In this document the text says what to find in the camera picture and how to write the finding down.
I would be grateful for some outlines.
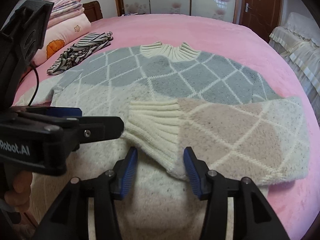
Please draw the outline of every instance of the crumpled striped clothing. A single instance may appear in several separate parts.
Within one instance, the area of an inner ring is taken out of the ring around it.
[[[76,44],[65,50],[54,64],[47,70],[49,75],[58,75],[80,64],[87,57],[109,46],[113,40],[112,32],[89,33]]]

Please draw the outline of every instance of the finger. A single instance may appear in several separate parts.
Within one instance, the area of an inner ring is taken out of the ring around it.
[[[30,187],[31,182],[32,172],[21,171],[14,177],[13,188],[17,193],[22,193]]]
[[[30,207],[30,201],[29,201],[29,199],[28,199],[27,202],[25,202],[25,203],[22,204],[22,205],[15,206],[14,209],[15,209],[16,212],[23,213],[23,212],[28,211],[29,207]]]
[[[28,201],[30,197],[30,193],[31,193],[30,186],[27,190],[25,190],[22,193],[17,193],[14,190],[9,190],[4,194],[4,200],[10,206],[20,206]]]

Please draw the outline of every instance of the pink bedsheet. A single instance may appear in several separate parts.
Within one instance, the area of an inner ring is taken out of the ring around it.
[[[309,175],[305,179],[269,187],[268,201],[276,211],[291,240],[300,240],[320,210],[320,130],[307,96],[287,63],[250,29],[201,17],[185,15],[141,15],[101,19],[92,32],[113,32],[114,40],[102,51],[162,41],[231,58],[258,71],[283,97],[299,96],[303,101],[310,135]],[[69,45],[38,67],[40,80]],[[17,91],[15,102],[36,84],[30,73]]]

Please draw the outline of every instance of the screw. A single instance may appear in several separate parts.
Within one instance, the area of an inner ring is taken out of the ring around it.
[[[45,126],[44,129],[48,132],[53,132],[53,131],[58,131],[60,127],[57,125],[48,125],[48,126]]]
[[[251,179],[248,178],[248,177],[243,177],[241,180],[242,180],[242,182],[244,182],[245,184],[251,183]]]
[[[210,177],[214,177],[214,176],[217,176],[217,172],[214,171],[214,170],[208,170],[208,175],[209,175]]]
[[[113,170],[107,170],[104,174],[108,177],[112,177],[115,174],[115,172]]]
[[[90,135],[91,135],[91,131],[90,130],[84,130],[83,135],[84,135],[84,137],[89,138]]]
[[[78,177],[73,177],[71,180],[70,180],[70,182],[71,182],[71,184],[77,184],[78,182],[79,182],[79,178]]]

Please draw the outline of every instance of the wooden headboard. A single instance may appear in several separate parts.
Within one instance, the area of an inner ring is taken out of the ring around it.
[[[95,22],[102,19],[102,12],[98,1],[92,1],[83,4],[84,14],[90,22]]]

